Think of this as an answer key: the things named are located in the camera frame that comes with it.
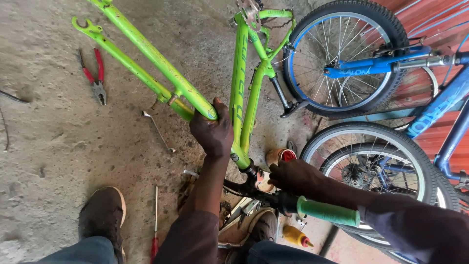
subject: red-handled pliers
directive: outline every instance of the red-handled pliers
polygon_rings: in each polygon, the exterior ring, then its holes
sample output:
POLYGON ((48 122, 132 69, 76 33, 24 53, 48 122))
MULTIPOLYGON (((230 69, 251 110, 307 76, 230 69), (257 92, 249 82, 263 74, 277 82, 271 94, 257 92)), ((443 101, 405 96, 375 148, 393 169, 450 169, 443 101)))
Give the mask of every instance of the red-handled pliers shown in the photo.
POLYGON ((98 62, 98 81, 96 82, 93 78, 93 75, 91 75, 90 71, 85 67, 85 64, 83 64, 83 58, 82 58, 82 51, 78 49, 78 53, 80 55, 80 62, 82 64, 82 69, 83 72, 85 73, 85 76, 88 78, 91 84, 93 84, 93 87, 91 88, 96 97, 99 100, 99 103, 101 105, 106 105, 106 91, 104 90, 103 87, 103 80, 104 80, 104 66, 103 66, 103 60, 101 59, 101 54, 99 53, 99 50, 97 48, 94 48, 94 55, 96 56, 96 61, 98 62))

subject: dark sneaker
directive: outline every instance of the dark sneaker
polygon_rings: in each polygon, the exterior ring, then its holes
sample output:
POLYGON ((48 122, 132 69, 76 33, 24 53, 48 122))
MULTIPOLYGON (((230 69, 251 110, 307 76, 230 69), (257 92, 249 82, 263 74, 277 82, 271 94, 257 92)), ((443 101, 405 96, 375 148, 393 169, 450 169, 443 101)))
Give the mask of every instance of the dark sneaker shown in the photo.
POLYGON ((125 202, 122 193, 107 186, 93 193, 78 217, 79 240, 92 236, 108 238, 114 247, 118 264, 125 263, 122 249, 121 226, 125 219, 125 202))
POLYGON ((245 264, 249 249, 262 240, 275 241, 277 236, 277 217, 270 210, 264 210, 256 215, 249 225, 249 235, 240 248, 231 250, 225 264, 245 264))

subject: concrete floor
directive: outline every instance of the concrete floor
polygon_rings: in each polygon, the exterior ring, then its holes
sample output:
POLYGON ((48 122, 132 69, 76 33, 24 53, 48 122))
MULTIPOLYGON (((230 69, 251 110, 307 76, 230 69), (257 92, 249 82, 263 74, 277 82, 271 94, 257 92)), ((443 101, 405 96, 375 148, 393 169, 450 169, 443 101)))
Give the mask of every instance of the concrete floor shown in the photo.
MULTIPOLYGON (((206 98, 229 101, 235 33, 227 22, 237 12, 234 0, 115 0, 114 5, 206 98)), ((266 6, 293 6, 300 19, 318 3, 279 0, 266 6)), ((177 218, 182 170, 195 170, 204 154, 188 125, 165 105, 151 110, 154 93, 104 51, 107 105, 98 105, 76 56, 81 48, 85 64, 96 74, 92 48, 98 45, 72 27, 73 15, 101 25, 114 44, 170 87, 87 1, 0 3, 0 89, 32 101, 24 105, 0 97, 10 136, 8 152, 0 154, 0 263, 37 260, 76 243, 79 210, 96 188, 106 185, 118 187, 126 199, 122 232, 129 263, 147 263, 153 236, 153 185, 160 187, 158 224, 163 240, 177 218), (150 121, 140 116, 141 110, 155 116, 177 153, 167 153, 150 121)), ((272 43, 278 43, 280 33, 272 35, 272 43)), ((249 72, 257 65, 256 56, 252 49, 248 52, 249 72)), ((280 119, 281 104, 267 79, 263 88, 250 150, 257 164, 265 164, 264 154, 284 147, 287 140, 301 149, 318 120, 306 111, 280 119)), ((3 148, 3 127, 0 133, 3 148)), ((227 177, 242 181, 233 163, 227 177)), ((234 202, 237 197, 224 199, 234 202)), ((304 231, 316 245, 312 251, 319 252, 330 224, 309 222, 304 231)), ((339 263, 393 262, 344 233, 329 257, 339 263)))

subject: person's left hand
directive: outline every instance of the person's left hand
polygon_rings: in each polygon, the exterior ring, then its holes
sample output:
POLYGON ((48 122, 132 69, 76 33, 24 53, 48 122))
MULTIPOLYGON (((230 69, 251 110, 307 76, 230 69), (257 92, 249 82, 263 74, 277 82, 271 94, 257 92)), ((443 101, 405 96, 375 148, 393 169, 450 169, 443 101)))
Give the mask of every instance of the person's left hand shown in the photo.
POLYGON ((218 120, 208 120, 195 110, 194 117, 189 122, 190 132, 207 156, 229 156, 234 133, 228 107, 218 97, 213 99, 213 106, 218 113, 218 120))

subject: sleeve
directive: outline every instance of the sleeve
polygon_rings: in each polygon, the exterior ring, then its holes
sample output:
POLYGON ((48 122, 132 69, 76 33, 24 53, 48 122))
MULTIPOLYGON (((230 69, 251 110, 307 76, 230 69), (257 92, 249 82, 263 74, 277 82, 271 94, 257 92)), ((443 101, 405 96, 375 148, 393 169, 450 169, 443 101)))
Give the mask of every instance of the sleeve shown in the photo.
POLYGON ((378 195, 359 208, 365 223, 420 263, 469 263, 469 218, 397 194, 378 195))
POLYGON ((216 263, 219 217, 194 211, 171 225, 152 264, 216 263))

